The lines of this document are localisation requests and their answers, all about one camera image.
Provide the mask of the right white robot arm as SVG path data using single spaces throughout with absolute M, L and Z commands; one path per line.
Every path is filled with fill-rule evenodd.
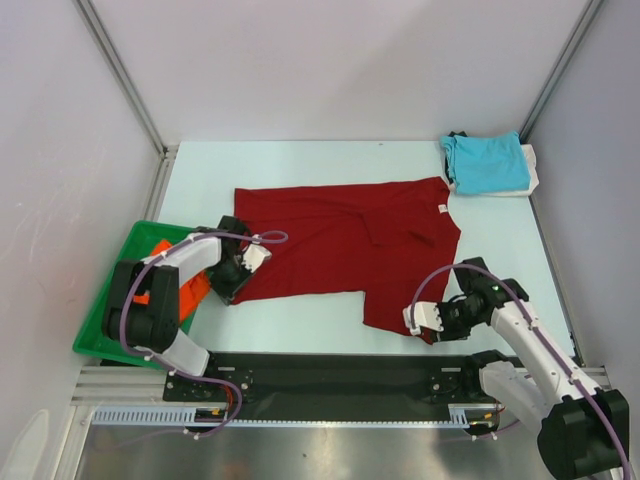
M 462 339 L 485 324 L 510 346 L 523 372 L 496 350 L 476 353 L 461 388 L 473 401 L 492 397 L 510 410 L 535 436 L 554 478 L 633 478 L 628 401 L 558 346 L 516 280 L 498 278 L 480 257 L 445 265 L 418 286 L 403 319 L 411 335 L 435 342 Z

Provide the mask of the dark red t-shirt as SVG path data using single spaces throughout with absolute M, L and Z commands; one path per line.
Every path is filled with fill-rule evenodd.
M 431 177 L 379 184 L 236 189 L 234 213 L 254 233 L 286 242 L 235 304 L 306 294 L 361 292 L 364 324 L 407 335 L 403 311 L 423 279 L 451 264 L 461 236 L 450 190 Z

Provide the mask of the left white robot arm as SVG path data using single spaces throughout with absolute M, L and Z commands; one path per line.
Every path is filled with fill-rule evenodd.
M 214 397 L 220 374 L 211 354 L 182 329 L 209 292 L 230 304 L 271 258 L 238 218 L 224 216 L 215 229 L 200 227 L 175 245 L 140 259 L 116 263 L 102 319 L 102 333 L 128 349 L 187 374 L 197 398 Z

